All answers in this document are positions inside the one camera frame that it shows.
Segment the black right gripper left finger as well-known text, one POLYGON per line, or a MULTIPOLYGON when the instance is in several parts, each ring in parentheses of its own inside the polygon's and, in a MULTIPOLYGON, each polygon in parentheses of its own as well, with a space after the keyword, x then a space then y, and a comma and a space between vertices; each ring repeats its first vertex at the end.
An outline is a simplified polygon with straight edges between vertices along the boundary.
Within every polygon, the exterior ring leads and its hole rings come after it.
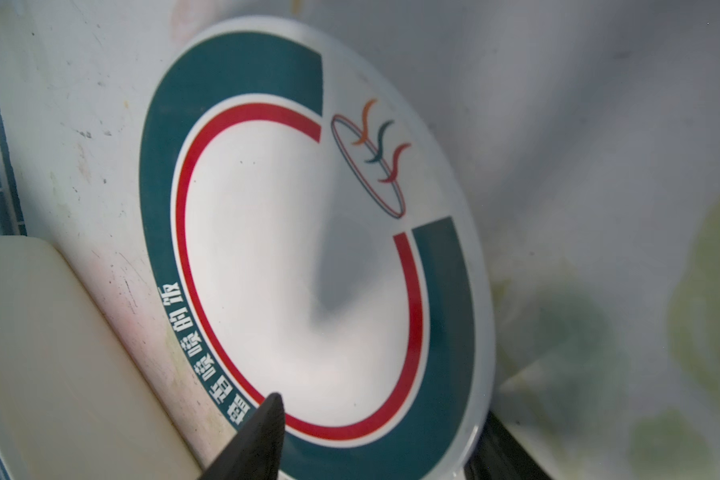
POLYGON ((276 480, 285 439, 282 396, 270 394, 200 480, 276 480))

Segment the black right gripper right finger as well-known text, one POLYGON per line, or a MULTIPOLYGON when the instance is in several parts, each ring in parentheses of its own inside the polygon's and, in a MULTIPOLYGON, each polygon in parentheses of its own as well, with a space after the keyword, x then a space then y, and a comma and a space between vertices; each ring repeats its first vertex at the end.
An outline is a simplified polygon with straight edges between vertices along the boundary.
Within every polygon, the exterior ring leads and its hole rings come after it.
POLYGON ((550 480, 492 411, 464 474, 468 480, 550 480))

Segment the green rim plate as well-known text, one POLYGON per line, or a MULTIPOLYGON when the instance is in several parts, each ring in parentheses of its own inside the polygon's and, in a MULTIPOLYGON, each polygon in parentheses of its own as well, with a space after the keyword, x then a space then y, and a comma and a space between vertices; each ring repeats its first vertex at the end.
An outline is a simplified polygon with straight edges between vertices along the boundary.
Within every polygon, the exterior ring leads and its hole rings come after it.
POLYGON ((277 393, 293 479, 453 479, 491 400, 480 239, 433 135, 367 60, 244 16, 147 110, 143 232, 168 324, 239 433, 277 393))

